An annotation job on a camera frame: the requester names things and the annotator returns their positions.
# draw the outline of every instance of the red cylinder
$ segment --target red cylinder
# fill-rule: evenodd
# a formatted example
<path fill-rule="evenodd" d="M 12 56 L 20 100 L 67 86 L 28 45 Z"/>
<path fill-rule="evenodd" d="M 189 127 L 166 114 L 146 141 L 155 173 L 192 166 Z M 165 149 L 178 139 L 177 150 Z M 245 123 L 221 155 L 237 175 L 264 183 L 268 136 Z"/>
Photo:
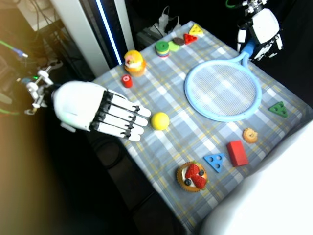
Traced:
<path fill-rule="evenodd" d="M 122 76 L 122 83 L 124 87 L 130 88 L 133 86 L 133 79 L 129 74 Z"/>

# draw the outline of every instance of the blueberry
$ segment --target blueberry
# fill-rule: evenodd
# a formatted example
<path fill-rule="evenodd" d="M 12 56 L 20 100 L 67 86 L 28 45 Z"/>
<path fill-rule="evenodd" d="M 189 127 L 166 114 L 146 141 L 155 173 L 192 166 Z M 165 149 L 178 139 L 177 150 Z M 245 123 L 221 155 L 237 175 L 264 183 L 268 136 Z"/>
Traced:
<path fill-rule="evenodd" d="M 191 185 L 191 180 L 185 179 L 185 184 L 186 184 L 187 186 Z"/>

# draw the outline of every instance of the ball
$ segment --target ball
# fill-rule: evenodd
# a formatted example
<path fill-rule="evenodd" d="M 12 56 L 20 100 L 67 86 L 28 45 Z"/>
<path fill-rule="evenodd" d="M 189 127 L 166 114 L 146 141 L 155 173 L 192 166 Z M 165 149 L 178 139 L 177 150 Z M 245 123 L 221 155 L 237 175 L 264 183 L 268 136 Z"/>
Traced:
<path fill-rule="evenodd" d="M 169 124 L 170 118 L 166 115 L 166 113 L 159 112 L 154 114 L 151 118 L 151 125 L 155 130 L 165 130 Z"/>

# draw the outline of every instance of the racket handle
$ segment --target racket handle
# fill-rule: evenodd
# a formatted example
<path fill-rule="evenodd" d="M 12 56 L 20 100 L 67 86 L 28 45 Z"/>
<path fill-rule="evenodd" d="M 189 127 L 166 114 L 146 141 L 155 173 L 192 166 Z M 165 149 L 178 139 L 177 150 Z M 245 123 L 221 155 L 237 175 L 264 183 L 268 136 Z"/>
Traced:
<path fill-rule="evenodd" d="M 246 46 L 244 47 L 244 49 L 242 50 L 242 52 L 246 52 L 249 54 L 249 57 L 252 56 L 253 51 L 255 48 L 255 42 L 253 39 L 250 39 L 249 42 L 246 44 Z"/>

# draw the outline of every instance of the strawberry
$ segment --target strawberry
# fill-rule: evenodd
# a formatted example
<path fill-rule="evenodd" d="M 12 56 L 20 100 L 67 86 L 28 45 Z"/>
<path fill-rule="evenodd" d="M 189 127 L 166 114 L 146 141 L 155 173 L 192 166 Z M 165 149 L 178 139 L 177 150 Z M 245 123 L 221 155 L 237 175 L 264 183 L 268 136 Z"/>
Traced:
<path fill-rule="evenodd" d="M 206 184 L 206 179 L 199 176 L 199 175 L 194 175 L 191 177 L 192 181 L 194 182 L 195 186 L 197 188 L 203 189 L 205 188 L 205 184 Z"/>
<path fill-rule="evenodd" d="M 185 178 L 188 179 L 191 176 L 197 175 L 199 173 L 199 167 L 192 163 L 186 171 Z"/>

